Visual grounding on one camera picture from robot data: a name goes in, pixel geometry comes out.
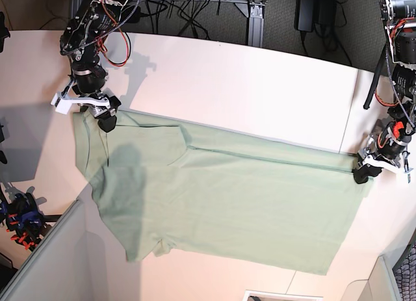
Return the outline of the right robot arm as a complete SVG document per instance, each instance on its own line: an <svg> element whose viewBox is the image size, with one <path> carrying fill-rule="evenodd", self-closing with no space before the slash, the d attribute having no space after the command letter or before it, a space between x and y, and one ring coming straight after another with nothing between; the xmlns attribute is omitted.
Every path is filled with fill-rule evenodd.
<svg viewBox="0 0 416 301"><path fill-rule="evenodd" d="M100 63L105 40L135 18L140 0L72 0L71 19L60 37L60 54L70 63L69 83L51 101L55 110L67 114L73 105L90 111L101 130L116 127L120 100L102 91L108 73Z"/></svg>

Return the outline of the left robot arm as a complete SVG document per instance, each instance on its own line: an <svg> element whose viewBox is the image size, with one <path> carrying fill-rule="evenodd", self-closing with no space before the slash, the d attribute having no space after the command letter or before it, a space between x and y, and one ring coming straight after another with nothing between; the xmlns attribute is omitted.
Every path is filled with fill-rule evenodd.
<svg viewBox="0 0 416 301"><path fill-rule="evenodd" d="M415 0L378 0L386 43L369 93L371 101L387 108L390 121L376 122L357 153L354 181L364 184L382 170L411 173L408 146L415 136Z"/></svg>

